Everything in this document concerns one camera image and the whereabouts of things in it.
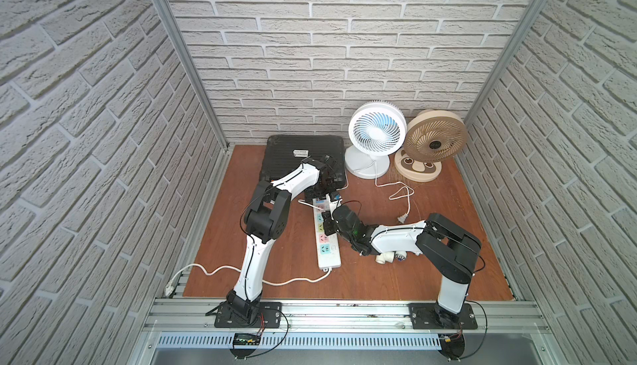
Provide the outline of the white power strip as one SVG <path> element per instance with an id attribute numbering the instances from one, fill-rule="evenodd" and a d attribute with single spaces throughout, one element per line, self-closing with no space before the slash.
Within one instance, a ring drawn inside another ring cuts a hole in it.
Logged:
<path id="1" fill-rule="evenodd" d="M 312 209 L 318 268 L 322 270 L 335 269 L 342 265 L 337 234 L 333 233 L 329 236 L 326 234 L 328 229 L 325 221 L 331 215 L 330 211 L 333 208 L 329 196 L 313 199 Z"/>

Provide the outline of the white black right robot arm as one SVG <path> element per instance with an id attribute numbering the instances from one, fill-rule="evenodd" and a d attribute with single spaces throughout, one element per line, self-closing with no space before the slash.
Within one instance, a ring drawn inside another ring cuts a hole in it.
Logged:
<path id="1" fill-rule="evenodd" d="M 362 256 L 424 255 L 442 275 L 436 312 L 449 317 L 460 314 L 482 249 L 478 237 L 439 213 L 413 224 L 366 225 L 343 204 L 331 212 L 331 219 L 328 231 L 338 233 Z"/>

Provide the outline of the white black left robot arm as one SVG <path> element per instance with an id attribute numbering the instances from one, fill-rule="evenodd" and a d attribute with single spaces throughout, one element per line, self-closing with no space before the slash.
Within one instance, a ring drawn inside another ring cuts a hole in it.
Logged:
<path id="1" fill-rule="evenodd" d="M 322 217 L 325 221 L 332 219 L 331 213 L 341 202 L 335 167 L 336 159 L 328 155 L 318 160 L 306 158 L 285 177 L 257 184 L 240 221 L 245 227 L 247 249 L 239 279 L 227 295 L 226 303 L 233 315 L 249 324 L 258 317 L 269 255 L 275 240 L 285 230 L 290 205 L 298 195 L 310 189 L 312 194 L 325 198 L 328 204 Z"/>

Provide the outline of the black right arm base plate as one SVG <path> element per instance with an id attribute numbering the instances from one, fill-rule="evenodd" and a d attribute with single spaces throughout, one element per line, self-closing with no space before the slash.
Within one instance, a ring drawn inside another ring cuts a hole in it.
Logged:
<path id="1" fill-rule="evenodd" d="M 464 303 L 461 311 L 454 314 L 438 303 L 409 303 L 409 316 L 414 329 L 429 330 L 476 330 L 478 324 L 471 305 Z"/>

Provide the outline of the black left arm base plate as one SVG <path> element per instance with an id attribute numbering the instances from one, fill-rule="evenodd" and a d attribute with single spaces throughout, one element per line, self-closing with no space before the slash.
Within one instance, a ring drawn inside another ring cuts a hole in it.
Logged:
<path id="1" fill-rule="evenodd" d="M 220 303 L 215 313 L 214 327 L 218 329 L 278 329 L 282 318 L 281 311 L 281 302 L 262 301 L 257 307 L 248 306 L 238 310 L 224 301 Z"/>

